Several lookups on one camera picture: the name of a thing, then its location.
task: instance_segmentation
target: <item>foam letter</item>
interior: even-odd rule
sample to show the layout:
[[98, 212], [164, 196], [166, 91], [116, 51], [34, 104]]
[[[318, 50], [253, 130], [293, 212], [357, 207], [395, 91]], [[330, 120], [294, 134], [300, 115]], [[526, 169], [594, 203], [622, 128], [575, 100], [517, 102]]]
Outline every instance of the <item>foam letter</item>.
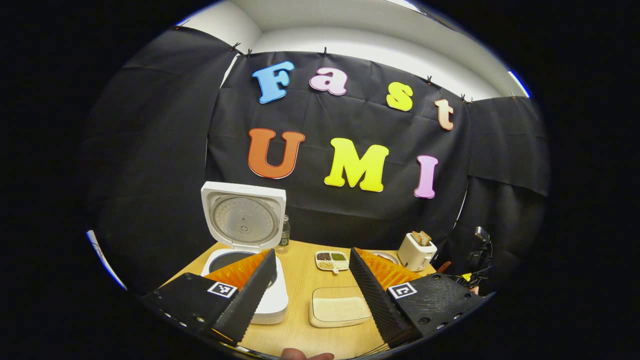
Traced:
[[411, 96], [413, 96], [413, 90], [409, 85], [402, 83], [389, 84], [389, 94], [387, 95], [387, 104], [392, 108], [409, 111], [413, 106]]
[[278, 83], [282, 84], [282, 86], [287, 86], [289, 84], [289, 75], [284, 70], [291, 71], [293, 68], [291, 61], [285, 61], [253, 73], [252, 76], [258, 78], [258, 83], [262, 90], [261, 104], [266, 104], [269, 101], [274, 101], [287, 95], [286, 90], [278, 88]]
[[344, 85], [347, 83], [347, 74], [342, 70], [333, 67], [321, 67], [316, 71], [320, 75], [316, 75], [309, 80], [312, 88], [320, 91], [329, 91], [333, 95], [344, 95], [347, 89]]
[[438, 106], [438, 121], [445, 130], [453, 129], [453, 123], [449, 121], [449, 114], [453, 114], [453, 108], [449, 106], [447, 99], [436, 100]]
[[251, 137], [251, 145], [249, 147], [249, 168], [251, 171], [258, 176], [271, 179], [281, 179], [291, 174], [296, 166], [298, 147], [305, 140], [304, 135], [294, 131], [282, 133], [282, 138], [285, 141], [284, 156], [282, 163], [277, 167], [267, 164], [269, 142], [276, 137], [275, 131], [260, 128], [251, 129], [249, 136]]
[[416, 197], [431, 199], [436, 195], [436, 192], [433, 191], [433, 173], [436, 165], [438, 165], [438, 159], [432, 156], [420, 155], [418, 156], [418, 162], [420, 163], [420, 183], [413, 194]]
[[335, 152], [333, 153], [331, 174], [324, 179], [325, 184], [344, 185], [342, 178], [342, 169], [344, 169], [350, 187], [356, 186], [364, 174], [364, 180], [360, 183], [362, 190], [382, 191], [384, 187], [382, 186], [382, 167], [389, 154], [389, 149], [382, 145], [371, 145], [360, 159], [353, 142], [349, 139], [334, 138], [331, 140], [331, 145], [335, 148]]

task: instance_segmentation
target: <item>spice tray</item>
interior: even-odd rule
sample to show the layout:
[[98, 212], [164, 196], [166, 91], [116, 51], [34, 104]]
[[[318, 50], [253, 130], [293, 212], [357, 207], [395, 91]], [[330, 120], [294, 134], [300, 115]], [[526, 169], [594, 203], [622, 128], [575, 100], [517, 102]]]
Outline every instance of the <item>spice tray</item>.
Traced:
[[339, 270], [349, 268], [349, 258], [342, 251], [316, 251], [314, 258], [316, 266], [320, 270], [332, 271], [337, 274]]

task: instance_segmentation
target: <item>white ceiling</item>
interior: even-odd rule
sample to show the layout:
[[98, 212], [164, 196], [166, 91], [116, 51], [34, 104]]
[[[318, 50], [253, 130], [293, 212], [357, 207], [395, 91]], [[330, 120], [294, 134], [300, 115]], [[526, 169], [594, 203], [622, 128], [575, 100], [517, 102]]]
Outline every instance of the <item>white ceiling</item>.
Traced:
[[264, 32], [309, 27], [361, 29], [436, 51], [507, 96], [524, 93], [487, 48], [435, 20], [386, 0], [230, 0]]

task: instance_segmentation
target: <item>seasoning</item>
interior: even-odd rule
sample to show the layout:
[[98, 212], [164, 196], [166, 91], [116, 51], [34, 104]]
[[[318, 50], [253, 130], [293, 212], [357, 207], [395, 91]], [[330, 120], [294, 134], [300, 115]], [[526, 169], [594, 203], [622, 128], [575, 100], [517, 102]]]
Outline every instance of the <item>seasoning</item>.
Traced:
[[331, 263], [325, 263], [324, 261], [323, 261], [323, 262], [318, 263], [318, 266], [320, 266], [320, 268], [322, 268], [322, 269], [327, 269], [327, 270], [330, 270], [330, 269], [332, 269], [332, 268], [333, 268], [333, 264], [331, 264]]
[[342, 254], [331, 254], [332, 259], [334, 260], [347, 260]]

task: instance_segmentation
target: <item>inner lid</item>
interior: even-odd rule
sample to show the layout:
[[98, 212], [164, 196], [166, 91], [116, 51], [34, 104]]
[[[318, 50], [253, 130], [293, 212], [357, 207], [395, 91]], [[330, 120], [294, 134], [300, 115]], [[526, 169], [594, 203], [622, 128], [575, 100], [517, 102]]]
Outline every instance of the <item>inner lid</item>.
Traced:
[[[233, 251], [233, 252], [222, 254], [217, 258], [213, 259], [213, 261], [211, 261], [211, 264], [209, 264], [209, 273], [212, 273], [227, 265], [231, 265], [236, 261], [240, 261], [244, 258], [248, 258], [251, 255], [255, 255], [255, 254], [252, 252], [246, 252], [246, 251]], [[273, 275], [269, 280], [269, 285], [267, 286], [267, 288], [269, 288], [276, 281], [277, 278], [278, 278], [278, 271], [274, 270]]]
[[247, 245], [266, 242], [278, 232], [271, 206], [247, 196], [222, 196], [211, 208], [211, 223], [228, 241]]

